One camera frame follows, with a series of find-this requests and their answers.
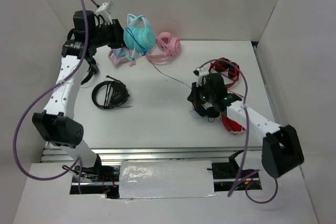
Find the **teal cat ear headphones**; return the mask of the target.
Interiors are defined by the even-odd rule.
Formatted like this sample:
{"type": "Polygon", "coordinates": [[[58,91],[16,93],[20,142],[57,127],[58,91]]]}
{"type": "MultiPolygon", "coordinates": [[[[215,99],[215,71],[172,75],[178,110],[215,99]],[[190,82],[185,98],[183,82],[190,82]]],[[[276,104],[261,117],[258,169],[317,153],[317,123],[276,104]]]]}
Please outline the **teal cat ear headphones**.
{"type": "Polygon", "coordinates": [[[153,49],[156,36],[149,20],[144,15],[127,15],[127,27],[123,33],[125,46],[132,51],[131,61],[136,61],[153,49]]]}

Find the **red white headphones under arm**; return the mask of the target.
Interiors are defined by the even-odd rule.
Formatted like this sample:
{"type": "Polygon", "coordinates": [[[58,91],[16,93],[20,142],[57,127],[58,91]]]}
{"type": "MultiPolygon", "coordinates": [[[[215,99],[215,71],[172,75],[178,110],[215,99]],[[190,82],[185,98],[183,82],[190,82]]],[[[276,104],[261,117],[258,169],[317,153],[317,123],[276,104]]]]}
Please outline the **red white headphones under arm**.
{"type": "Polygon", "coordinates": [[[224,128],[232,135],[238,135],[245,132],[245,128],[243,126],[224,115],[222,115],[222,123],[224,128]]]}

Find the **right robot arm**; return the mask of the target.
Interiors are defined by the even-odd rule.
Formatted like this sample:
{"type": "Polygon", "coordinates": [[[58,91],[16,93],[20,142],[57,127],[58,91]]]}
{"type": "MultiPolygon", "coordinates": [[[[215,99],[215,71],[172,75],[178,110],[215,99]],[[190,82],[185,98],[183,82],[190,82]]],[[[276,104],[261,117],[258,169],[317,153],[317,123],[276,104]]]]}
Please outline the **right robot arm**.
{"type": "Polygon", "coordinates": [[[205,103],[211,104],[216,115],[241,125],[261,141],[261,163],[273,178],[279,178],[304,162],[304,155],[296,129],[291,125],[282,126],[262,116],[251,107],[244,105],[243,99],[229,93],[219,73],[194,71],[197,81],[187,100],[197,111],[205,103]]]}

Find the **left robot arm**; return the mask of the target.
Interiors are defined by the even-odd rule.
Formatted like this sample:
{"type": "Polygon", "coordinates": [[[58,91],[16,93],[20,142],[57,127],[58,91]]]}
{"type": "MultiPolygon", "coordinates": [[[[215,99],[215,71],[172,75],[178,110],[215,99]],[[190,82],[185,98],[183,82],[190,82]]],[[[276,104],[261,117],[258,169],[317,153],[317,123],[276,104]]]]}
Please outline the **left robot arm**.
{"type": "Polygon", "coordinates": [[[84,141],[83,126],[74,120],[75,102],[85,73],[95,63],[97,48],[123,47],[123,28],[107,11],[76,11],[73,23],[62,46],[56,87],[43,111],[33,114],[32,122],[46,142],[79,158],[84,175],[95,182],[103,175],[101,159],[84,141]]]}

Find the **pink blue cat headphones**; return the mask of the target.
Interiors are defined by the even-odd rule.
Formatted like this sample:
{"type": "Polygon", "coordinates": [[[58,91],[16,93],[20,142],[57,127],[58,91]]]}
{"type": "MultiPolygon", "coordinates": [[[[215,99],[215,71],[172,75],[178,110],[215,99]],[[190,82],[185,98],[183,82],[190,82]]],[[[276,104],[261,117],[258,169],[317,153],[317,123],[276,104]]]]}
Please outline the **pink blue cat headphones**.
{"type": "Polygon", "coordinates": [[[131,52],[128,48],[119,48],[119,49],[111,49],[108,53],[108,58],[112,62],[114,66],[124,63],[126,61],[135,61],[132,58],[131,52]]]}

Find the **red black headphones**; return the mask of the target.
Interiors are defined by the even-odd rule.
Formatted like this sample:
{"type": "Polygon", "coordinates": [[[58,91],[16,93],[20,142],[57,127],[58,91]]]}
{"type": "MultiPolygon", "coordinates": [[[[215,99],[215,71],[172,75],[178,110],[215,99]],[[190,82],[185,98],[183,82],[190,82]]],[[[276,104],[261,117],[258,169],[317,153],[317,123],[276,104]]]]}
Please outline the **red black headphones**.
{"type": "Polygon", "coordinates": [[[210,64],[208,69],[210,87],[218,97],[221,98],[227,94],[227,90],[239,81],[237,69],[239,69],[239,65],[227,58],[220,58],[210,64]]]}

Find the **black headphones far left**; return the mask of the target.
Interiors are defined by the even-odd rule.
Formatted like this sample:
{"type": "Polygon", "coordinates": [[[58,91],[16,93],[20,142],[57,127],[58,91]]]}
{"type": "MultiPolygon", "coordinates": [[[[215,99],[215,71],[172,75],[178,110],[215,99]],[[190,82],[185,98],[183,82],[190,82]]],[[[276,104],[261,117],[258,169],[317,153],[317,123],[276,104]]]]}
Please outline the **black headphones far left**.
{"type": "Polygon", "coordinates": [[[94,75],[99,73],[99,68],[96,63],[90,63],[87,76],[81,81],[81,85],[87,83],[94,75]]]}

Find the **pink over-ear headphones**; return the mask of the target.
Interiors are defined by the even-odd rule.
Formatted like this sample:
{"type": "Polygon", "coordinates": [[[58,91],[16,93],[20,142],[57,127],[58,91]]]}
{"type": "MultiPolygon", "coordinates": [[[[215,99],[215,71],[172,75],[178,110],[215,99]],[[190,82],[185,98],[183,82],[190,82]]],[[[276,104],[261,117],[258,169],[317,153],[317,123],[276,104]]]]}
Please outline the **pink over-ear headphones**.
{"type": "Polygon", "coordinates": [[[148,53],[148,61],[155,65],[164,65],[174,60],[181,52],[180,39],[170,32],[162,32],[156,37],[154,48],[148,53]],[[153,51],[158,48],[162,53],[153,54],[153,51]]]}

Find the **pink earbuds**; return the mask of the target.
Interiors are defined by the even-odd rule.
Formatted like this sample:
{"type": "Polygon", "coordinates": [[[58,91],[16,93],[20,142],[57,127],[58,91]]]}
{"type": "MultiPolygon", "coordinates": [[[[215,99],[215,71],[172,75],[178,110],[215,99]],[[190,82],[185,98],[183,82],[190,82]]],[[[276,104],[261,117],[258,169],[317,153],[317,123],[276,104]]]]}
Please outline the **pink earbuds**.
{"type": "Polygon", "coordinates": [[[130,62],[129,62],[129,66],[130,66],[130,67],[133,67],[133,66],[135,66],[136,64],[137,64],[136,61],[130,61],[130,62]]]}

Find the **black headset with mic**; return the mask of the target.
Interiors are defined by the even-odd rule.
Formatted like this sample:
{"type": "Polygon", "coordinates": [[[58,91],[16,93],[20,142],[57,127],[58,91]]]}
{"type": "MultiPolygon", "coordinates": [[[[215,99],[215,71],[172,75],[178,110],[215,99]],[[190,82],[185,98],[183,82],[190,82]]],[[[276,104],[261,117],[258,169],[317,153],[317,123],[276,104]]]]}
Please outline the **black headset with mic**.
{"type": "Polygon", "coordinates": [[[109,80],[105,80],[94,87],[91,93],[92,102],[97,108],[102,110],[121,108],[130,97],[127,86],[120,80],[109,75],[106,75],[106,78],[109,80]],[[97,101],[97,96],[103,87],[106,87],[104,102],[103,104],[99,104],[97,101]]]}

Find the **white foam cover panel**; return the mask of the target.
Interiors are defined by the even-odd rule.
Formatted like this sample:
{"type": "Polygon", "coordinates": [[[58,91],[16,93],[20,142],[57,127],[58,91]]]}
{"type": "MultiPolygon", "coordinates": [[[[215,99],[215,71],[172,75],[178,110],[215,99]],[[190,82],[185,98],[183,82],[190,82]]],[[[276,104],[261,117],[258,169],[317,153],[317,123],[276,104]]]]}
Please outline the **white foam cover panel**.
{"type": "Polygon", "coordinates": [[[121,199],[203,198],[215,195],[210,161],[123,162],[121,199]]]}

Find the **black on-ear wired headphones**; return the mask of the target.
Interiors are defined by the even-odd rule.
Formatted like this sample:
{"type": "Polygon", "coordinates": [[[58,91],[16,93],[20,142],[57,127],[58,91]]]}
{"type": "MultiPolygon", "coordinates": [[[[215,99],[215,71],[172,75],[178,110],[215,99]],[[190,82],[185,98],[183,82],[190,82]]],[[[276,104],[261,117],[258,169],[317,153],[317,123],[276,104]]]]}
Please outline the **black on-ear wired headphones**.
{"type": "Polygon", "coordinates": [[[220,112],[216,111],[213,106],[206,107],[203,104],[194,104],[193,110],[201,117],[208,117],[215,119],[220,116],[220,112]]]}

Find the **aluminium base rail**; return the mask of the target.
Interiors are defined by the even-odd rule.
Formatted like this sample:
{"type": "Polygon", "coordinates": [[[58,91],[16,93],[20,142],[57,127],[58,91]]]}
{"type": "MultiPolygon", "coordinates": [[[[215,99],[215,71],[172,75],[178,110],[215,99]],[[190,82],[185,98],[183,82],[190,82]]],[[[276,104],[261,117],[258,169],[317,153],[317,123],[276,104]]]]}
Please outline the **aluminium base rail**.
{"type": "MultiPolygon", "coordinates": [[[[96,148],[92,151],[102,160],[140,160],[140,159],[186,159],[186,158],[206,158],[230,156],[232,153],[243,150],[242,147],[223,147],[223,148],[96,148]]],[[[71,160],[60,148],[45,146],[41,162],[60,162],[71,160]]]]}

